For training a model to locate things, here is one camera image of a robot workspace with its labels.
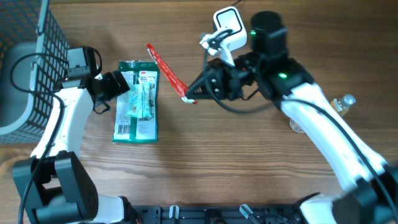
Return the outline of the red Nescafe coffee stick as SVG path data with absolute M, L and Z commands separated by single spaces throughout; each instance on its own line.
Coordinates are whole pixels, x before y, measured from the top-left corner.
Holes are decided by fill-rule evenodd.
M 165 75 L 173 89 L 177 92 L 181 100 L 189 104 L 197 104 L 197 100 L 189 99 L 186 96 L 188 86 L 184 84 L 166 64 L 163 58 L 155 51 L 155 48 L 151 43 L 146 45 L 149 55 L 152 57 L 155 64 L 159 67 L 160 71 Z

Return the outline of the teal snack bar wrapper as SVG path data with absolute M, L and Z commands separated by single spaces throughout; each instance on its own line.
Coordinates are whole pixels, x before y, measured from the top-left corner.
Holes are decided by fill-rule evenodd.
M 129 104 L 126 116 L 137 119 L 151 119 L 150 83 L 130 85 L 128 92 Z

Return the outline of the green 3M sponge package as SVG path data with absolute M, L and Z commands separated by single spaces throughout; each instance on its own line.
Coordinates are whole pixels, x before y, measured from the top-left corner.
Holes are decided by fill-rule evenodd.
M 159 68 L 154 62 L 121 60 L 119 62 L 119 70 L 126 79 L 128 85 L 150 83 L 150 105 L 153 117 L 151 119 L 137 119 L 126 116 L 129 104 L 129 91 L 127 91 L 117 97 L 116 100 L 113 141 L 137 144 L 157 142 Z

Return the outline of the yellow oil bottle silver cap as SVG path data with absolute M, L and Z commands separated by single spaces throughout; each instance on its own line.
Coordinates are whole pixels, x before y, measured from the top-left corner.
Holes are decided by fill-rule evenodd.
M 356 98 L 353 95 L 347 94 L 341 98 L 333 99 L 330 104 L 333 109 L 343 117 L 349 110 L 349 108 L 356 103 Z

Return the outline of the green lid round container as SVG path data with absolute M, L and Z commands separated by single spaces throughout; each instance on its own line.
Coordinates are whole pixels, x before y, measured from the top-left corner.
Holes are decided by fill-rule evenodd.
M 305 131 L 293 119 L 290 119 L 289 124 L 292 130 L 295 131 L 296 133 L 300 134 L 305 133 Z

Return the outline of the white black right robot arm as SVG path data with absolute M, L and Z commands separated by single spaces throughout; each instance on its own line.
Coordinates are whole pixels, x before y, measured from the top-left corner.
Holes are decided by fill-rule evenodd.
M 238 10 L 213 15 L 212 34 L 202 36 L 203 71 L 188 87 L 188 100 L 227 101 L 258 92 L 297 123 L 333 169 L 343 193 L 303 199 L 305 223 L 388 223 L 397 220 L 397 169 L 373 151 L 325 98 L 314 78 L 289 56 L 287 29 L 276 12 L 261 11 L 247 31 Z

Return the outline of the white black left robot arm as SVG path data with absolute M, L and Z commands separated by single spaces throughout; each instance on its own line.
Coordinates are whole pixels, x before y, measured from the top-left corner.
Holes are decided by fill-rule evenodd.
M 21 196 L 19 223 L 135 223 L 126 197 L 100 195 L 79 160 L 86 121 L 100 104 L 129 85 L 118 70 L 60 80 L 50 119 L 30 159 L 17 161 L 12 177 Z

